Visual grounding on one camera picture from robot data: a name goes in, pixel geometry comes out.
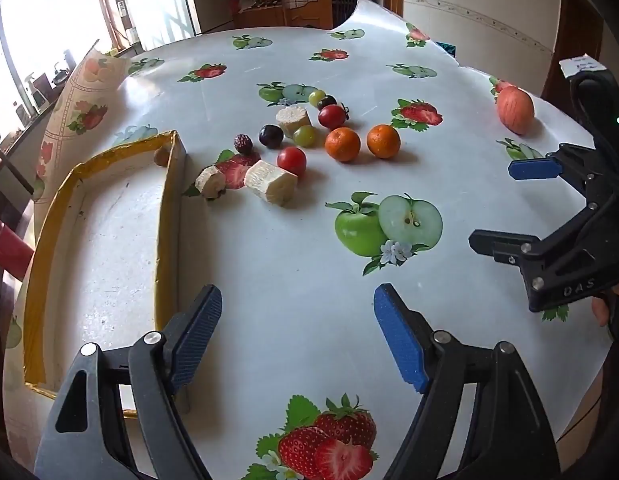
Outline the right hand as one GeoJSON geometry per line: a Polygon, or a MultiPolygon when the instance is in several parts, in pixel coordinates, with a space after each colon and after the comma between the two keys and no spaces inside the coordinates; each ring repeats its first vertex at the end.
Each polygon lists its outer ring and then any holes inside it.
{"type": "Polygon", "coordinates": [[[619,284],[614,285],[605,297],[594,296],[591,298],[591,310],[600,327],[605,327],[610,319],[610,306],[608,297],[614,294],[619,296],[619,284]]]}

